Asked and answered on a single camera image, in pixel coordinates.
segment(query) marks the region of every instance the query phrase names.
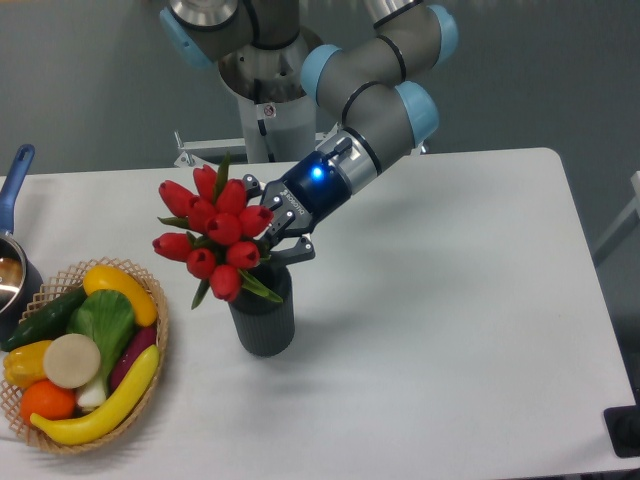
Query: purple eggplant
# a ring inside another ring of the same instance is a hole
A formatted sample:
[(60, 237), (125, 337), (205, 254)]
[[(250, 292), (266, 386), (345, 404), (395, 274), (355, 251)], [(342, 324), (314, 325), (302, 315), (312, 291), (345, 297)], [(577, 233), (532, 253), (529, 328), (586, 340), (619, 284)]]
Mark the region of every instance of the purple eggplant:
[(142, 352), (144, 352), (147, 347), (155, 345), (156, 335), (157, 333), (155, 326), (145, 327), (135, 334), (135, 336), (127, 346), (127, 349), (122, 354), (122, 357), (120, 357), (120, 359), (116, 363), (116, 366), (113, 367), (113, 370), (111, 371), (109, 387), (111, 388), (112, 392), (116, 388), (118, 388), (118, 385), (120, 385), (120, 382), (122, 382), (122, 379), (127, 374), (136, 358), (138, 358), (138, 356)]

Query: tulip bouquet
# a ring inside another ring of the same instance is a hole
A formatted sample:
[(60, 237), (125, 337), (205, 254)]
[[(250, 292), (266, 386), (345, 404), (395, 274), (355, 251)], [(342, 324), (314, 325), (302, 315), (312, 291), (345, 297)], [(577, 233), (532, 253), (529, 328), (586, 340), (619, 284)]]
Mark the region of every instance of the tulip bouquet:
[(208, 165), (194, 168), (198, 194), (166, 180), (160, 197), (173, 217), (159, 218), (165, 225), (186, 230), (170, 232), (153, 241), (155, 252), (184, 262), (200, 280), (191, 308), (202, 302), (209, 288), (216, 298), (233, 302), (242, 288), (274, 302), (280, 296), (249, 271), (269, 259), (269, 246), (257, 240), (273, 219), (273, 212), (261, 205), (248, 205), (242, 180), (228, 179), (230, 155), (216, 172)]

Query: saucepan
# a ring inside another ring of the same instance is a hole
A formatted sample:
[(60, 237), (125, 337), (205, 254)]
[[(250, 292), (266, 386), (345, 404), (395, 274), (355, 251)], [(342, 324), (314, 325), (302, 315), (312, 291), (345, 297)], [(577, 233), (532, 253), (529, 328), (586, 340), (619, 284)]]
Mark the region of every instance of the saucepan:
[(0, 190), (0, 342), (11, 336), (22, 312), (42, 285), (40, 273), (13, 239), (16, 198), (34, 155), (32, 145), (18, 149)]

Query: green leaf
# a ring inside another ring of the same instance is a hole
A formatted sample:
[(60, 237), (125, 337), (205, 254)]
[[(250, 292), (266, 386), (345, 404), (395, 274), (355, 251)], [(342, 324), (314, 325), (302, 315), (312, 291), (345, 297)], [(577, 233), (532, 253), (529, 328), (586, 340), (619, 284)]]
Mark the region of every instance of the green leaf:
[(215, 205), (218, 197), (224, 190), (224, 186), (227, 184), (227, 180), (229, 179), (229, 165), (231, 164), (231, 153), (227, 152), (222, 159), (222, 163), (218, 167), (218, 176), (216, 177), (216, 185), (213, 188), (213, 203)]
[(196, 290), (196, 294), (193, 296), (193, 301), (191, 302), (191, 310), (195, 309), (202, 303), (204, 300), (204, 296), (207, 294), (209, 290), (209, 280), (201, 280), (200, 285), (198, 285), (198, 289)]
[(181, 218), (181, 217), (161, 218), (161, 217), (158, 217), (158, 220), (160, 220), (160, 223), (162, 223), (163, 225), (169, 225), (169, 226), (172, 226), (172, 227), (178, 227), (178, 228), (184, 228), (184, 229), (188, 229), (189, 228), (189, 220), (187, 220), (186, 218)]
[(196, 236), (191, 233), (191, 232), (187, 232), (187, 240), (189, 240), (189, 243), (191, 244), (191, 248), (196, 248)]
[(216, 248), (220, 248), (220, 245), (218, 245), (206, 235), (202, 235), (201, 237), (196, 238), (196, 241), (193, 244), (193, 248), (208, 248), (209, 250), (214, 250)]
[(244, 280), (242, 282), (242, 288), (255, 293), (259, 297), (266, 298), (267, 300), (275, 303), (282, 303), (282, 297), (273, 290), (267, 288), (260, 280), (251, 275), (246, 270), (239, 270), (240, 276)]

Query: yellow banana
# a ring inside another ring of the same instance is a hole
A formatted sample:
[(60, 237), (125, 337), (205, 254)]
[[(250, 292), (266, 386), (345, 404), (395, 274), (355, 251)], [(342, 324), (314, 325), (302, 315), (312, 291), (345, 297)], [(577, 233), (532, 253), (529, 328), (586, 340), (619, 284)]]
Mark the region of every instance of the yellow banana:
[(151, 345), (131, 365), (122, 383), (105, 403), (88, 415), (69, 420), (47, 420), (32, 413), (31, 423), (63, 445), (92, 442), (116, 428), (134, 409), (160, 362), (158, 347)]

